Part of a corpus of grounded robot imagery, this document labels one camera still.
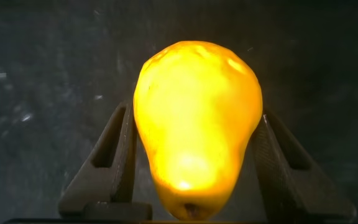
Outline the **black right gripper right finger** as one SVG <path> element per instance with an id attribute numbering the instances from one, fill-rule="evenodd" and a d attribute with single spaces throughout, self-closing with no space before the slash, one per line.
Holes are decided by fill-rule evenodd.
<path id="1" fill-rule="evenodd" d="M 354 204 L 270 110 L 264 109 L 250 145 L 269 223 L 354 221 Z"/>

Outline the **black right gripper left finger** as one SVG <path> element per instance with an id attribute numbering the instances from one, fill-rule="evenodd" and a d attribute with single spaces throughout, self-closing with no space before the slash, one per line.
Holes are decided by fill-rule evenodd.
<path id="1" fill-rule="evenodd" d="M 63 218 L 151 220 L 152 206 L 133 202 L 137 129 L 132 104 L 121 102 L 58 203 Z"/>

